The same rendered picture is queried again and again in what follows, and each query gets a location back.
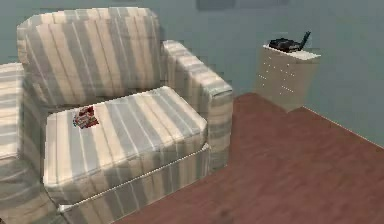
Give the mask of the white chest of drawers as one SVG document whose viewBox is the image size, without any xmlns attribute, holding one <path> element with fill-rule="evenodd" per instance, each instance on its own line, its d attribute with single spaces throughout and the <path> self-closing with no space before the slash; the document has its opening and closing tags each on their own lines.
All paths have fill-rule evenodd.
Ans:
<svg viewBox="0 0 384 224">
<path fill-rule="evenodd" d="M 320 58 L 304 50 L 286 53 L 263 45 L 254 92 L 287 112 L 302 107 Z"/>
</svg>

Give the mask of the striped beige grey sofa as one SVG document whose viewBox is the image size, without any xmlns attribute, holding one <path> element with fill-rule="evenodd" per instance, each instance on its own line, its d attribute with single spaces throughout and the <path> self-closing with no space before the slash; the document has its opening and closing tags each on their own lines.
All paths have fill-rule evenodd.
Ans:
<svg viewBox="0 0 384 224">
<path fill-rule="evenodd" d="M 34 15 L 0 65 L 0 220 L 114 224 L 223 168 L 233 92 L 147 8 Z M 98 124 L 75 114 L 92 106 Z"/>
</svg>

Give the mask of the red white crumpled packet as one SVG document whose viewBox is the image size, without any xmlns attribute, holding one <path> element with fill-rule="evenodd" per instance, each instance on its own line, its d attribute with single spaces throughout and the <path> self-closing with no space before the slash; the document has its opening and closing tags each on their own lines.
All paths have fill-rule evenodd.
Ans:
<svg viewBox="0 0 384 224">
<path fill-rule="evenodd" d="M 89 128 L 98 124 L 98 120 L 95 117 L 94 108 L 87 106 L 81 108 L 73 118 L 73 125 L 80 129 Z"/>
</svg>

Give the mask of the dark framed wall picture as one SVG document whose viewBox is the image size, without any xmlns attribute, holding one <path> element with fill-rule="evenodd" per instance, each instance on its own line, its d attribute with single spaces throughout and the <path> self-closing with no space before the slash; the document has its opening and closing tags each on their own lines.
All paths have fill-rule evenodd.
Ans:
<svg viewBox="0 0 384 224">
<path fill-rule="evenodd" d="M 236 5 L 236 0 L 196 0 L 199 10 L 222 10 L 230 9 Z"/>
</svg>

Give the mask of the black device with antenna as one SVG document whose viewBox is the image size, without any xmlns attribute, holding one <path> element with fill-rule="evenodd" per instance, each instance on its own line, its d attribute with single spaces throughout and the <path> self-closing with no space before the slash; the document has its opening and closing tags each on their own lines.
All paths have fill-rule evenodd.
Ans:
<svg viewBox="0 0 384 224">
<path fill-rule="evenodd" d="M 269 42 L 268 46 L 285 53 L 301 51 L 307 43 L 310 34 L 311 32 L 307 31 L 300 42 L 286 38 L 274 39 Z"/>
</svg>

